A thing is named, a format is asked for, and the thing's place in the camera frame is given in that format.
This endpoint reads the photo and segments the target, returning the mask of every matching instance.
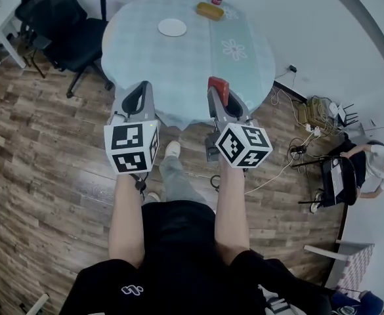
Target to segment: white plate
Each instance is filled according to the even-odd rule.
[[[187,27],[183,21],[166,18],[158,24],[158,30],[166,36],[181,36],[186,33]]]

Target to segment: gray pants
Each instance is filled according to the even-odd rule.
[[[166,201],[194,201],[207,204],[206,199],[193,189],[187,181],[183,166],[175,156],[167,156],[160,165],[160,173],[165,186]],[[155,202],[152,196],[146,196],[144,204]]]

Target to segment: wooden floor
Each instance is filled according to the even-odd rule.
[[[0,50],[0,59],[5,54]],[[107,259],[115,175],[104,152],[103,125],[114,92],[104,90],[93,72],[83,76],[75,97],[66,98],[70,72],[58,72],[39,59],[42,79],[33,68],[21,70],[8,58],[0,67],[0,305],[2,314],[20,314],[42,293],[51,299],[46,314],[58,313],[77,273]],[[267,130],[274,152],[260,168],[247,173],[250,190],[276,176],[286,165],[294,137],[305,139],[289,99],[279,104],[270,95],[255,112]],[[192,125],[180,132],[162,127],[161,146],[148,187],[163,193],[158,171],[165,146],[178,139],[180,159],[190,182],[215,204],[203,141],[211,127]],[[313,154],[331,148],[326,139],[309,146]],[[342,206],[309,213],[299,200],[310,198],[307,174],[287,168],[280,178],[246,197],[251,246],[266,257],[281,259],[301,278],[319,282],[329,260],[303,250],[305,244],[331,247]],[[312,192],[319,187],[309,168]]]

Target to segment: black shirt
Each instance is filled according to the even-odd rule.
[[[305,293],[316,298],[317,290],[293,277],[279,261],[245,251],[225,265],[215,249],[215,214],[208,206],[191,201],[149,203],[142,217],[145,257],[140,268],[109,260],[82,270],[61,314],[264,314],[268,304],[260,284],[280,291],[282,297],[289,295],[293,304],[303,297],[308,315],[323,314],[318,305],[310,309],[311,303],[305,302]],[[300,292],[294,293],[293,285]]]

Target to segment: round table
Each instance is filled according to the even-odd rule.
[[[224,16],[212,21],[196,14],[209,0],[136,0],[122,7],[104,33],[101,64],[116,85],[116,96],[139,81],[149,81],[158,117],[185,129],[210,122],[207,82],[227,80],[250,111],[260,106],[274,81],[275,64],[266,41],[245,14],[223,3]],[[187,31],[165,36],[158,24],[183,21]]]

